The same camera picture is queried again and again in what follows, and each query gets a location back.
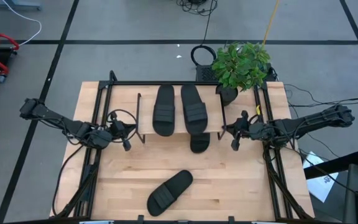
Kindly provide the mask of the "black computer box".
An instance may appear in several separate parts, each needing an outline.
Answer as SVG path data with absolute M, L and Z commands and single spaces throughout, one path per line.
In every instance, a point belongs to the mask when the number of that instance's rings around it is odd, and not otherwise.
M 215 72 L 211 65 L 197 65 L 196 66 L 196 81 L 197 82 L 218 82 Z

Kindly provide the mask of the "wooden shelf with black legs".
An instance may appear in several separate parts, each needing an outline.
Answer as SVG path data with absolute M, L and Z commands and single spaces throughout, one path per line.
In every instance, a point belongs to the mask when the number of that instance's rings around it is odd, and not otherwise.
M 208 115 L 208 125 L 204 133 L 216 133 L 218 139 L 222 139 L 227 130 L 226 112 L 221 102 L 221 96 L 209 96 L 201 99 L 206 106 Z M 152 127 L 152 115 L 154 111 L 155 97 L 152 95 L 137 95 L 135 129 L 137 137 L 141 143 L 145 143 L 146 135 L 156 134 Z M 182 100 L 179 95 L 175 96 L 175 130 L 174 134 L 188 134 L 185 127 Z

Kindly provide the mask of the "black foam slide sandal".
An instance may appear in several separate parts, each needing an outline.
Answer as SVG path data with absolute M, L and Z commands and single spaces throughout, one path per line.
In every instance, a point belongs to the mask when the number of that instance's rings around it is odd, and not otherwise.
M 190 149 L 195 154 L 205 152 L 210 144 L 210 133 L 202 133 L 197 135 L 191 135 L 190 137 Z
M 208 125 L 206 104 L 201 100 L 195 85 L 185 84 L 181 87 L 181 100 L 185 127 L 189 134 L 204 133 Z
M 152 116 L 154 131 L 160 136 L 171 136 L 175 130 L 175 91 L 164 84 L 158 89 Z
M 188 170 L 181 170 L 173 177 L 160 184 L 147 199 L 147 210 L 153 217 L 161 215 L 175 203 L 178 197 L 193 183 L 193 176 Z

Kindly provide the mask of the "grey floor base plate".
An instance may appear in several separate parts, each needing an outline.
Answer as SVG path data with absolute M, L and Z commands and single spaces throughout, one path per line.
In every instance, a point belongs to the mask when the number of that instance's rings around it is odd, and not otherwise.
M 12 8 L 14 10 L 42 10 L 39 0 L 0 0 L 1 9 Z

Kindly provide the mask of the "white paper sheet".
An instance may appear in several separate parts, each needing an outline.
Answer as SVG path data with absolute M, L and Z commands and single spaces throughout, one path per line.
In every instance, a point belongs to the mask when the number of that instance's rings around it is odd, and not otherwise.
M 312 164 L 317 165 L 323 162 L 324 160 L 322 158 L 317 156 L 313 151 L 310 151 L 307 154 L 306 159 L 303 161 L 303 168 L 309 168 Z M 309 193 L 311 193 L 323 203 L 327 199 L 328 194 L 330 193 L 334 185 L 334 181 L 332 180 L 332 178 L 328 177 L 327 175 L 308 179 L 306 182 Z

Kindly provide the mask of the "black metal rig frame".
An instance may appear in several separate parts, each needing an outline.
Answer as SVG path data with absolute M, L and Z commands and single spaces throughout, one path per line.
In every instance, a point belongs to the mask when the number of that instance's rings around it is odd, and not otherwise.
M 109 79 L 105 81 L 98 81 L 96 88 L 96 96 L 94 101 L 94 108 L 92 118 L 88 121 L 91 124 L 97 124 L 102 126 L 106 124 L 108 114 L 116 109 L 111 109 L 111 99 L 114 94 L 115 88 L 123 86 L 125 90 L 129 91 L 132 95 L 152 95 L 157 96 L 157 90 L 161 85 L 172 85 L 175 92 L 181 91 L 181 87 L 185 84 L 193 84 L 196 86 L 201 99 L 209 96 L 220 95 L 216 91 L 218 83 L 214 82 L 170 82 L 170 81 L 147 81 L 147 82 L 135 82 L 135 81 L 119 81 L 114 73 L 110 73 Z M 248 93 L 254 94 L 255 107 L 260 105 L 261 115 L 255 114 L 254 118 L 257 121 L 266 123 L 273 120 L 273 111 L 270 103 L 270 96 L 268 91 L 268 83 L 264 82 L 261 86 L 255 86 L 248 90 Z M 229 109 L 224 106 L 227 117 L 230 114 Z M 132 124 L 136 124 L 136 110 L 131 115 L 133 119 Z M 233 136 L 226 131 L 222 139 L 229 138 L 232 142 Z M 283 147 L 273 147 L 266 142 L 260 141 L 262 144 L 262 158 L 265 162 L 266 171 L 268 175 L 269 191 L 272 198 L 273 214 L 276 220 L 282 219 L 280 214 L 280 206 L 278 202 L 278 194 L 283 195 L 283 202 L 285 207 L 285 219 L 292 221 L 296 215 L 300 220 L 309 220 L 311 216 L 301 207 L 301 205 L 295 200 L 294 196 L 290 193 L 287 187 L 285 171 L 283 167 L 281 149 Z M 54 218 L 67 218 L 67 217 L 80 217 L 91 218 L 93 212 L 94 195 L 96 193 L 96 186 L 98 181 L 98 172 L 102 160 L 102 153 L 105 149 L 94 149 L 82 146 L 85 148 L 84 162 L 81 168 L 80 184 L 78 190 L 75 192 L 70 201 L 64 206 L 61 212 L 53 212 Z

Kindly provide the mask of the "black metal beam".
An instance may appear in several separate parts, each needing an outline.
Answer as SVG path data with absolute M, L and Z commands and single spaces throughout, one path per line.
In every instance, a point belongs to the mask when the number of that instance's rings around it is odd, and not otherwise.
M 316 165 L 313 164 L 310 167 L 304 168 L 304 173 L 306 179 L 314 179 L 327 174 L 348 170 L 351 164 L 358 165 L 358 151 L 331 161 L 326 161 Z

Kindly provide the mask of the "green potted plant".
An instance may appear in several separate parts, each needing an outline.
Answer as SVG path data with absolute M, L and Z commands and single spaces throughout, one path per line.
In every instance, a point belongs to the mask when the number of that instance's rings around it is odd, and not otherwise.
M 212 70 L 219 82 L 216 91 L 223 105 L 231 104 L 239 92 L 263 84 L 269 63 L 270 55 L 263 45 L 235 42 L 218 49 Z

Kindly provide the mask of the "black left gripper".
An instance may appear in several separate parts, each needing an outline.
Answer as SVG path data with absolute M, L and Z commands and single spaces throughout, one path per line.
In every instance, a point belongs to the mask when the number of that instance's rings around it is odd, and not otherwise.
M 108 129 L 112 136 L 112 139 L 121 139 L 124 150 L 130 151 L 132 146 L 130 144 L 130 138 L 127 137 L 128 133 L 131 133 L 133 130 L 136 129 L 136 125 L 126 124 L 118 120 L 108 121 L 108 124 Z

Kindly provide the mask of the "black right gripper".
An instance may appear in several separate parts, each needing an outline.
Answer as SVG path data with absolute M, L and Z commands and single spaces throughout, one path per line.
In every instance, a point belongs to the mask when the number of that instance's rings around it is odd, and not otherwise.
M 240 121 L 240 125 L 233 123 L 226 126 L 227 131 L 235 131 L 239 130 L 239 135 L 241 138 L 249 138 L 251 140 L 258 140 L 260 139 L 260 133 L 262 130 L 262 123 L 257 122 L 250 124 L 248 121 L 242 119 Z M 239 150 L 239 139 L 235 138 L 231 142 L 231 148 L 233 151 Z

